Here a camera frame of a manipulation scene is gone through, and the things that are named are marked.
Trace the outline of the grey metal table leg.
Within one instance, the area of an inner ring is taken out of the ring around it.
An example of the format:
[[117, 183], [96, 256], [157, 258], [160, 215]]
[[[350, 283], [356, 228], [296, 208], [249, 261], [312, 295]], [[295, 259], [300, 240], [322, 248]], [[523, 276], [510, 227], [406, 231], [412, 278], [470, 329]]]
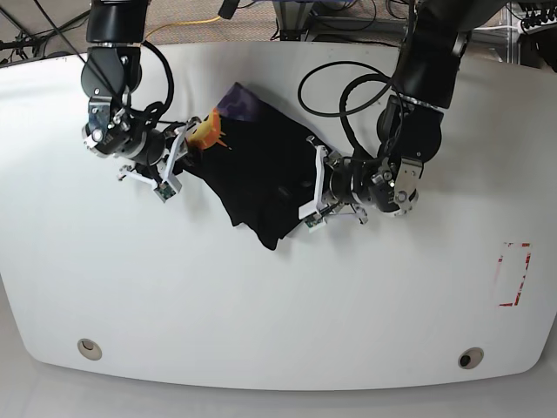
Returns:
[[306, 34], [313, 1], [272, 1], [280, 41], [300, 41]]

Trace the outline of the black tripod stand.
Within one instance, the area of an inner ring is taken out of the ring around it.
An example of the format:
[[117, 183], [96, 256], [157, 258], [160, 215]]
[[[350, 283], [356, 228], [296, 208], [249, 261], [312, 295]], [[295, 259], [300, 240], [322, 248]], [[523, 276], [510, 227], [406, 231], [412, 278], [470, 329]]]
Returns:
[[13, 64], [14, 57], [18, 57], [20, 61], [43, 59], [46, 57], [45, 52], [49, 41], [58, 36], [58, 31], [65, 34], [68, 31], [83, 26], [87, 22], [90, 13], [89, 10], [86, 10], [63, 24], [60, 24], [56, 29], [50, 27], [46, 30], [32, 32], [2, 6], [1, 17], [17, 30], [17, 34], [14, 36], [13, 40], [1, 41], [1, 53], [4, 54], [5, 52], [9, 52], [5, 57], [1, 57], [1, 65]]

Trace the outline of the black printed T-shirt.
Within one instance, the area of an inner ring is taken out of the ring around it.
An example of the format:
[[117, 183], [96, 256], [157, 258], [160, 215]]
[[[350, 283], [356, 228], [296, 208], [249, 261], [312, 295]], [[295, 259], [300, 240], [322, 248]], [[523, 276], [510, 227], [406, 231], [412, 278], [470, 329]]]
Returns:
[[174, 172], [202, 179], [231, 223], [245, 224], [273, 251], [312, 201], [322, 140], [242, 84], [234, 84], [186, 139]]

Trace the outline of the white power strip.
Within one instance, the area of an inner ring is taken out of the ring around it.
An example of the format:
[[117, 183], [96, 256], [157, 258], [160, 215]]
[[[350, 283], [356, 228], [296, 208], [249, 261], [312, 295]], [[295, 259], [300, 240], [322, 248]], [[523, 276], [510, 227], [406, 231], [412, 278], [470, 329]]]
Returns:
[[534, 34], [556, 28], [556, 8], [531, 9], [525, 11], [521, 19], [520, 30], [525, 34]]

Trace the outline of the red tape rectangle marking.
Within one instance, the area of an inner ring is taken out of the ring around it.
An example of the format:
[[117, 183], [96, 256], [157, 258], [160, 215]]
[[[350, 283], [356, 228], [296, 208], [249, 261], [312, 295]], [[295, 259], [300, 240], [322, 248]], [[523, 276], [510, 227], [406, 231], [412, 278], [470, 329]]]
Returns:
[[494, 297], [497, 307], [518, 305], [531, 256], [530, 243], [505, 242], [503, 244], [495, 277]]

